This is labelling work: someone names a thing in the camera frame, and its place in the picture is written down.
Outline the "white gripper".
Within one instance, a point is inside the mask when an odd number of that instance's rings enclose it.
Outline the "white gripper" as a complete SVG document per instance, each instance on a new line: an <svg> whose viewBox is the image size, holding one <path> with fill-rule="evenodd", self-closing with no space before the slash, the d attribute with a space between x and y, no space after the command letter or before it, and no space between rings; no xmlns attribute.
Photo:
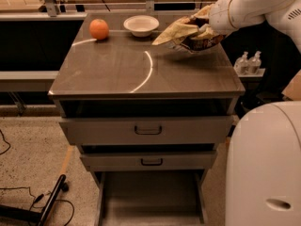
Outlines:
<svg viewBox="0 0 301 226"><path fill-rule="evenodd" d="M198 33L191 37L192 40L212 39L218 34L229 35L238 28L232 23L233 3L236 0L217 0L209 11L209 23L198 29Z"/></svg>

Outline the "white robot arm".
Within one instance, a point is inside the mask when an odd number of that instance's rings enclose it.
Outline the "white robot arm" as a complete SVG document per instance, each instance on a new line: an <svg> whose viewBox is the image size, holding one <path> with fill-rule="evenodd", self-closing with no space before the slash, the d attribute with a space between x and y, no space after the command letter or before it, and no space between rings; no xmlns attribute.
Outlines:
<svg viewBox="0 0 301 226"><path fill-rule="evenodd" d="M209 21L227 35L268 22L300 44L300 0L218 0ZM225 226L301 226L301 103L259 106L230 139Z"/></svg>

